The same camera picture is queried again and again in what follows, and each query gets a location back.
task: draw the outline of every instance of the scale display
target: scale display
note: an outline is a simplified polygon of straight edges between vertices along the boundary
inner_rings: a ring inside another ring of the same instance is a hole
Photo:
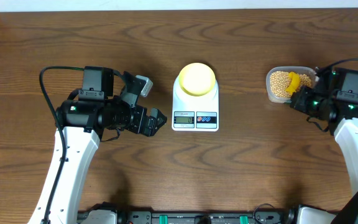
[[[181,124],[193,124],[193,118],[192,117],[176,117],[175,119],[176,123]]]
[[[216,129],[218,127],[216,112],[176,111],[173,117],[174,128]]]

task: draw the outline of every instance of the green connector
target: green connector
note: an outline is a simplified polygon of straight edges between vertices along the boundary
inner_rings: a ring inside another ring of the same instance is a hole
[[[240,224],[249,224],[247,216],[240,216]]]
[[[160,224],[168,224],[168,215],[160,215]]]

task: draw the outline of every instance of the digital kitchen scale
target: digital kitchen scale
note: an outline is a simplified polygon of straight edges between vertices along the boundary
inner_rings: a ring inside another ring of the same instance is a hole
[[[219,87],[213,71],[207,65],[187,65],[176,78],[173,84],[172,129],[219,129]]]

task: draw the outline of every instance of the white scale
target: white scale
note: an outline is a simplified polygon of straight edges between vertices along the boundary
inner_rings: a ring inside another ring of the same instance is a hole
[[[175,131],[217,131],[219,129],[219,87],[217,81],[203,96],[185,93],[179,77],[173,84],[172,129]]]

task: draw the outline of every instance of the yellow bowl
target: yellow bowl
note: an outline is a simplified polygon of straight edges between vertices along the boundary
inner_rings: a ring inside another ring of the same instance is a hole
[[[186,65],[179,73],[180,88],[191,96],[203,96],[215,86],[215,74],[203,63]]]

